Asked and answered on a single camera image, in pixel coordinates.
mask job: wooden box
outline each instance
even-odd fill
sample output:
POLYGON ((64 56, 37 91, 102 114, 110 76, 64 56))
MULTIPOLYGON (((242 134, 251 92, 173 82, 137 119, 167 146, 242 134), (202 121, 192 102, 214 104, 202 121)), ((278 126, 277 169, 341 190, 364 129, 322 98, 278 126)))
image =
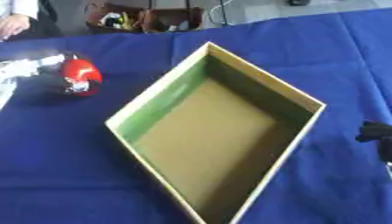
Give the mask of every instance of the wooden box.
POLYGON ((325 106, 206 43, 106 124, 195 223, 237 223, 325 106))

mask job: jacket sleeve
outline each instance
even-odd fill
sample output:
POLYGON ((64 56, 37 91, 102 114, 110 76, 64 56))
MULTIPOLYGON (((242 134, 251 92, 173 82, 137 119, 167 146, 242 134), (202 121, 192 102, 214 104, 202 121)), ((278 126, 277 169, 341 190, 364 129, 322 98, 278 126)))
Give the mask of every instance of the jacket sleeve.
POLYGON ((39 0, 13 0, 12 14, 21 14, 37 19, 39 14, 39 0))

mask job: red and white object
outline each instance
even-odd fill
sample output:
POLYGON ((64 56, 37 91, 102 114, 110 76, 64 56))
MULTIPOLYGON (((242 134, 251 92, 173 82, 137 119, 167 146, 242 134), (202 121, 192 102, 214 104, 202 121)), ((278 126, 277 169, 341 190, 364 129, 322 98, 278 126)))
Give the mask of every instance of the red and white object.
POLYGON ((42 67, 52 68, 50 75, 65 80, 65 95, 90 96, 98 91, 102 83, 101 73, 91 62, 68 59, 64 54, 36 60, 3 61, 0 62, 0 109, 13 96, 18 87, 18 78, 38 76, 42 67))

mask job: cable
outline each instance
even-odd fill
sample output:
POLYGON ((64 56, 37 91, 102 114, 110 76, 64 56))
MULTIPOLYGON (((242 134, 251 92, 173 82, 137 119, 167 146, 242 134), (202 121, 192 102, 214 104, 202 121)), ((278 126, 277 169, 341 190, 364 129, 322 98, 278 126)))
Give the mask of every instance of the cable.
POLYGON ((219 5, 216 5, 215 7, 213 7, 209 12, 208 12, 208 16, 210 17, 211 23, 215 24, 215 25, 232 25, 230 23, 228 23, 228 20, 226 18, 226 12, 225 12, 225 5, 232 3, 234 0, 228 0, 225 3, 222 3, 222 1, 220 1, 219 5), (215 12, 216 10, 218 10, 219 8, 222 8, 222 14, 223 14, 223 20, 224 23, 222 22, 216 22, 213 16, 213 12, 215 12))

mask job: table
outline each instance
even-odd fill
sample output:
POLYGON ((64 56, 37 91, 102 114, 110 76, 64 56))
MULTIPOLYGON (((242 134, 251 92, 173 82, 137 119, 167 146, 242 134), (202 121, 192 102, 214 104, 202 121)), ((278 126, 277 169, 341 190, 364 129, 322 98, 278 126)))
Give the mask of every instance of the table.
POLYGON ((0 113, 0 222, 187 223, 103 122, 206 41, 328 104, 242 223, 390 223, 392 182, 365 119, 392 123, 392 10, 279 18, 188 33, 109 34, 0 45, 81 53, 101 69, 99 94, 11 101, 0 113))

